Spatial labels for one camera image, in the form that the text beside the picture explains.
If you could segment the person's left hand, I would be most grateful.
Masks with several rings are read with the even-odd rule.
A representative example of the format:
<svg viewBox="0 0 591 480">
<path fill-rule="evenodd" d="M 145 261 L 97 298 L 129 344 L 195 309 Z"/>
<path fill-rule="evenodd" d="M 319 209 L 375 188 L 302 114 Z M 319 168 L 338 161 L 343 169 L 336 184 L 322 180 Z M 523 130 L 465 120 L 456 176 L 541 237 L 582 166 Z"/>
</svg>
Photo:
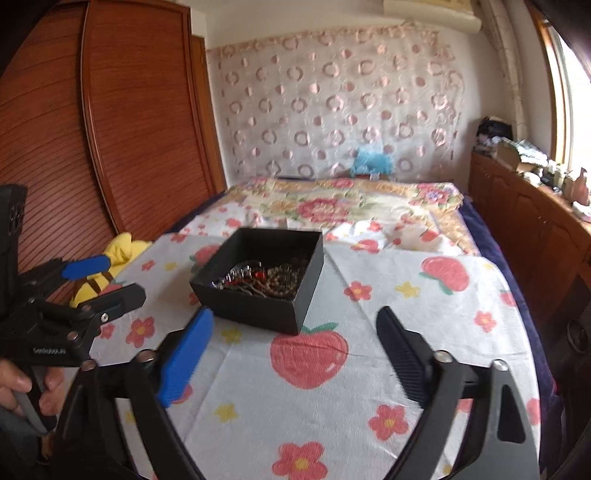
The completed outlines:
<svg viewBox="0 0 591 480">
<path fill-rule="evenodd" d="M 46 390 L 41 394 L 39 407 L 46 416 L 57 415 L 64 404 L 66 384 L 64 369 L 49 367 L 44 377 Z M 16 393 L 28 393 L 32 389 L 31 379 L 11 361 L 0 362 L 0 403 L 1 407 L 18 416 L 24 413 L 15 397 Z"/>
</svg>

